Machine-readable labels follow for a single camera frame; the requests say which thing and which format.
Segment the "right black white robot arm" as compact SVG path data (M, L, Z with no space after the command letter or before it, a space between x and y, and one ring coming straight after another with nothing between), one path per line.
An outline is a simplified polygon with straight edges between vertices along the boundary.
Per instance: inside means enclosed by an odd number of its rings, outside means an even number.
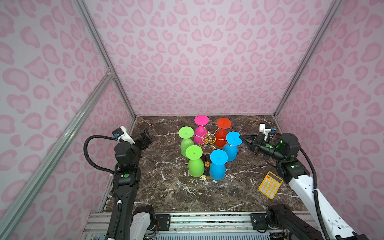
M241 135L240 139L254 154L262 153L276 161L278 176L297 194L315 220L315 229L294 214L288 206L269 206L266 224L288 230L297 240L366 240L336 212L318 188L316 170L297 136L280 135L274 146L265 141L264 135Z

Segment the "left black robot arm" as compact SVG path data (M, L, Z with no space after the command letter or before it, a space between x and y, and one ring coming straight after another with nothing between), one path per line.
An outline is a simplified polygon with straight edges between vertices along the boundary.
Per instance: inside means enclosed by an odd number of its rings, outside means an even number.
M147 129L140 133L140 136L134 144L121 141L114 148L117 164L114 170L113 189L110 192L114 198L114 207L105 236L106 240L128 240L130 238L134 202L142 173L139 161L142 151L153 142Z

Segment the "blue wine glass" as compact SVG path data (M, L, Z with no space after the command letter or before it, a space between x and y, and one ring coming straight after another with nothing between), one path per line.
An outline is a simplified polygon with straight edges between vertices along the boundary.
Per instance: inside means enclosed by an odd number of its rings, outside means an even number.
M220 181L225 177L228 155L223 150L214 150L210 155L210 176L215 181Z
M234 161L238 155L238 146L243 143L240 136L238 132L229 132L226 135L227 143L224 145L223 151L228 156L228 162Z

